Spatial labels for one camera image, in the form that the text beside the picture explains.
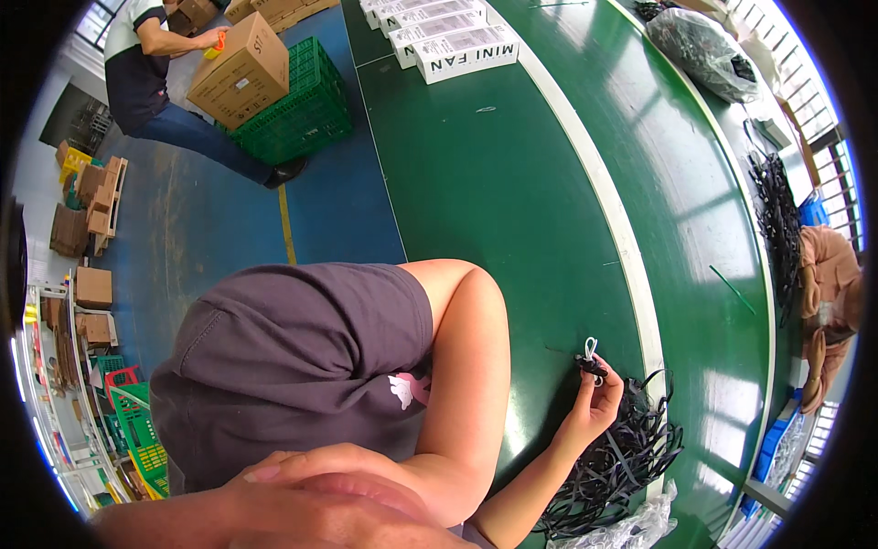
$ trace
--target plastic bag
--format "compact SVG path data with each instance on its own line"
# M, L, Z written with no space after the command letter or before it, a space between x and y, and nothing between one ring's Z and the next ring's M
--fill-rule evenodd
M752 61L716 21L669 8L646 24L646 34L677 66L729 103L761 97Z
M665 484L665 493L643 502L634 515L605 528L588 532L580 538L550 539L546 549L647 549L677 526L671 515L671 501L677 497L673 479Z

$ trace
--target green table surface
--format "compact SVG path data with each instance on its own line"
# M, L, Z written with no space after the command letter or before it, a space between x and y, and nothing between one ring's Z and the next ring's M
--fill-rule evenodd
M532 5L493 2L607 165L673 370L669 417L684 426L687 449L666 474L680 491L679 526L659 546L707 547L743 483L766 398L766 291L745 203L694 97L616 7ZM499 488L569 409L578 376L566 353L586 337L600 340L619 373L644 376L619 256L579 158L520 63L427 86L417 69L387 57L389 42L369 30L356 0L342 8L408 259L473 261L507 300L512 389ZM532 535L524 545L542 544Z

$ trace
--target yellow floor line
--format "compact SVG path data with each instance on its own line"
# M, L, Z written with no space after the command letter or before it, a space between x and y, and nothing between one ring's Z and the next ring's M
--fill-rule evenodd
M280 222L284 227L284 245L286 246L286 262L296 264L296 250L292 247L292 230L290 230L290 211L286 207L286 185L277 188L277 200L280 202Z

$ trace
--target hand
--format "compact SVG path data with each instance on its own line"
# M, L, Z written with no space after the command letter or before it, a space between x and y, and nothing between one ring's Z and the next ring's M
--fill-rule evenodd
M817 285L817 282L814 281L813 276L808 276L808 273L811 273L810 268L806 267L802 274L802 280L804 282L804 296L802 297L802 318L810 318L817 314L817 310L820 308L820 287Z
M823 371L823 362L826 360L826 334L822 328L811 336L811 345L808 346L808 366L810 367L809 378L816 378Z
M220 43L220 33L224 33L230 28L232 27L218 26L215 29L204 31L203 33L193 38L193 40L198 43L198 49L207 49L208 47L214 47Z
M579 394L573 409L567 414L552 444L559 446L569 457L578 457L615 421L625 388L622 378L613 371L603 358L594 354L607 377L600 387L594 386L594 376L580 372Z

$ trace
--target green strip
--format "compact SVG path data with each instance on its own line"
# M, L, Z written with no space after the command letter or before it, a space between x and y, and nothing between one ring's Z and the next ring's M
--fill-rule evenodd
M710 269L711 269L713 272L715 272L716 275L717 275L719 278L721 278L722 281L723 281L723 282L724 282L729 288L731 288L731 290L735 293L735 295L737 295L738 298L741 299L741 300L744 302L745 305L747 305L747 308L750 309L750 312L753 313L753 315L755 316L755 315L756 315L756 309L753 308L753 305L750 304L750 301L747 301L747 300L744 298L744 296L741 295L741 292L739 292L738 289L737 289L735 286L731 285L731 282L729 282L728 280L726 280L725 277L724 277L722 274L720 274L720 271L717 271L717 270L716 270L716 267L714 267L713 265L710 265Z

